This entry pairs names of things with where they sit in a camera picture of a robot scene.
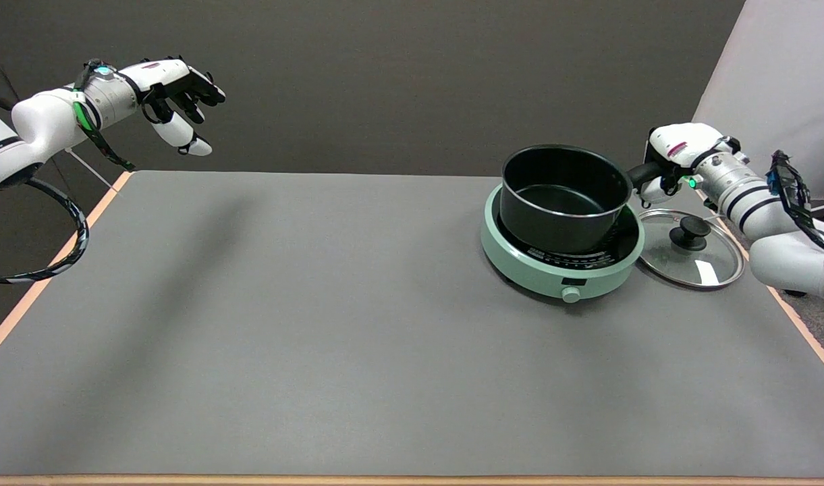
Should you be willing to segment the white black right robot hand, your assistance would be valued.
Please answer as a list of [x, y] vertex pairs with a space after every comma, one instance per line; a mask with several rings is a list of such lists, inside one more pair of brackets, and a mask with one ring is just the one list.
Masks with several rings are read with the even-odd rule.
[[628, 175], [643, 207], [651, 207], [675, 196], [702, 160], [731, 151], [726, 136], [708, 124], [668, 124], [651, 130], [643, 164]]

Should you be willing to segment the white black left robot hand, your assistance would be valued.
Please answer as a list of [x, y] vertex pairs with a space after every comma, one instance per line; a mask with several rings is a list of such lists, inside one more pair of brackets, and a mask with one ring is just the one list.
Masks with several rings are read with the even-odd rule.
[[166, 144], [184, 156], [205, 157], [213, 148], [192, 124], [205, 121], [200, 108], [226, 102], [226, 95], [209, 73], [202, 73], [180, 57], [144, 59], [118, 71], [131, 84], [144, 118]]

